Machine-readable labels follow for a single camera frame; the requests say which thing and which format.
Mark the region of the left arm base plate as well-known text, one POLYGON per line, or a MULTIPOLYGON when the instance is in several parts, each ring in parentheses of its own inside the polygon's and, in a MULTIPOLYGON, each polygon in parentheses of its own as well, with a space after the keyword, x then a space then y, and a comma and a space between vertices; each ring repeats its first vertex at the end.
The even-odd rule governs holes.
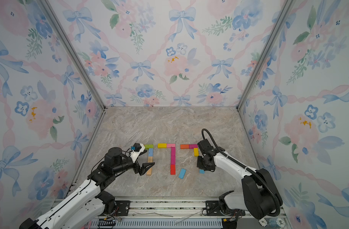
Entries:
POLYGON ((129 200, 111 201, 105 205, 104 214, 110 216, 128 216, 131 202, 129 200))

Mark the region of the yellow block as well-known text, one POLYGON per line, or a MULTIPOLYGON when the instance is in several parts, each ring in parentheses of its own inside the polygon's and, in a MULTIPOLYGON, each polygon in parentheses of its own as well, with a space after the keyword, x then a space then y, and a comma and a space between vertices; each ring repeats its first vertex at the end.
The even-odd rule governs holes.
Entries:
POLYGON ((158 148, 167 148, 167 144, 161 143, 157 145, 158 148))
POLYGON ((198 148, 194 148, 194 149, 193 149, 193 153, 194 153, 194 156, 195 156, 195 157, 199 156, 198 148))

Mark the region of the tan block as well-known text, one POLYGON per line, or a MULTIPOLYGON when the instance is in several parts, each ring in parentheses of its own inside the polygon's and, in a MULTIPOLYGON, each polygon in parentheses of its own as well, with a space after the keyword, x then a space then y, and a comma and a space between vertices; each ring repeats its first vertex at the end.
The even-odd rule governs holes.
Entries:
POLYGON ((153 162, 153 157, 152 157, 152 156, 149 156, 147 162, 148 162, 148 163, 152 163, 152 162, 153 162))
POLYGON ((152 169, 149 169, 149 170, 146 172, 146 174, 147 174, 148 176, 151 176, 151 175, 152 175, 152 169))

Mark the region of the green block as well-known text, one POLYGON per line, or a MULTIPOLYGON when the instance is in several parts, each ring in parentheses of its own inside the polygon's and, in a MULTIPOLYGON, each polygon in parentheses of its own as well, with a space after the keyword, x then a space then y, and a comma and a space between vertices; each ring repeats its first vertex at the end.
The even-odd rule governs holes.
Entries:
POLYGON ((146 149, 150 149, 150 148, 153 148, 153 144, 147 144, 147 145, 144 145, 146 149))

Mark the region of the orange block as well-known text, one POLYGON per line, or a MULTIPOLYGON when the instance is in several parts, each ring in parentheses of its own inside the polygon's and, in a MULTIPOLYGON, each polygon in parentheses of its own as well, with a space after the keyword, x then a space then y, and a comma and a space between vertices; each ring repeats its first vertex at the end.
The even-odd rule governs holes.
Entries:
POLYGON ((181 144, 180 149, 189 149, 190 146, 188 144, 181 144))

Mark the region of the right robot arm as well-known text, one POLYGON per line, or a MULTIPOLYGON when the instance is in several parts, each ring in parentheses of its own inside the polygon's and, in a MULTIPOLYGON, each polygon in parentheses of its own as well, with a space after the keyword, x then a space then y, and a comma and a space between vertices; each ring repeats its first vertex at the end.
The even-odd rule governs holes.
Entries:
POLYGON ((222 169, 242 185, 242 196, 233 191, 219 196, 218 206, 222 214, 227 216, 246 210, 256 219, 280 214, 283 201, 269 171, 243 164, 222 148, 211 146, 207 139, 197 145, 202 154, 197 158, 199 169, 210 172, 216 168, 222 169))

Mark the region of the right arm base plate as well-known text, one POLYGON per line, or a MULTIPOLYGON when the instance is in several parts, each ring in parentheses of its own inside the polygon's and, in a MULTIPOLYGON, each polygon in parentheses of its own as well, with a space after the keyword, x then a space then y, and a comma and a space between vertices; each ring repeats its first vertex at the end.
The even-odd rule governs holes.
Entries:
POLYGON ((202 210, 202 215, 205 216, 222 216, 222 217, 232 217, 240 212, 240 216, 245 216, 244 210, 221 210, 218 200, 207 200, 205 201, 205 207, 202 210))

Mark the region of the light blue block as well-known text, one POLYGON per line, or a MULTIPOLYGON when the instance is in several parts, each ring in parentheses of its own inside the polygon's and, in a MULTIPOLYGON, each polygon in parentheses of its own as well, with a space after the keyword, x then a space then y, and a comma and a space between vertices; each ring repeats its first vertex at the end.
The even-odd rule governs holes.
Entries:
POLYGON ((153 148, 148 149, 148 157, 153 157, 153 148))

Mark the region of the blue block bottom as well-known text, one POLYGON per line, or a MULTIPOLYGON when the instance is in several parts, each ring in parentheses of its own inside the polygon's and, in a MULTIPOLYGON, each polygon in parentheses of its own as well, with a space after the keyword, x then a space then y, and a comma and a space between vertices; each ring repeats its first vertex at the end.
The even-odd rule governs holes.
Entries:
POLYGON ((186 174, 186 169, 181 169, 178 177, 180 179, 184 179, 185 174, 186 174))

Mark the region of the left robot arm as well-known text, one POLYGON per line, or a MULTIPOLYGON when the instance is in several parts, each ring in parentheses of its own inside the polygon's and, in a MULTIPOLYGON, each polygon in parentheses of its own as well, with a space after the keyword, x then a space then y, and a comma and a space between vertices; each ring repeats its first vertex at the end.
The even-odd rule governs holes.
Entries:
POLYGON ((155 163, 140 165, 138 157, 147 151, 143 144, 134 144, 127 153, 121 148, 108 150, 102 160, 92 168, 88 178, 57 206, 37 219, 26 219, 21 229, 79 229, 93 218, 114 216, 120 209, 116 198, 106 188, 128 170, 143 176, 155 163))

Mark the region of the magenta block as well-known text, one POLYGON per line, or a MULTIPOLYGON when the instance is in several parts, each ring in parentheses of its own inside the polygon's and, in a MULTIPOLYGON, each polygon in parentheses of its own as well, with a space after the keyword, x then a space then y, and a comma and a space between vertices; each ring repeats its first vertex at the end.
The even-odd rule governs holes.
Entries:
POLYGON ((171 165, 175 165, 175 164, 176 164, 176 157, 171 156, 171 165))
POLYGON ((197 144, 190 144, 189 145, 189 149, 194 149, 194 148, 198 148, 197 144))
POLYGON ((175 147, 171 147, 171 157, 175 157, 176 149, 175 147))

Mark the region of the red block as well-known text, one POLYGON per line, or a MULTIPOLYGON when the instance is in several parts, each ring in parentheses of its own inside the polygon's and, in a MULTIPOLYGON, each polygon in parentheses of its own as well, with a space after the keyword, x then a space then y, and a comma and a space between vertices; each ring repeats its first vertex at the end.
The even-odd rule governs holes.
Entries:
POLYGON ((176 175, 176 167, 174 164, 171 164, 171 166, 170 166, 170 174, 176 175))

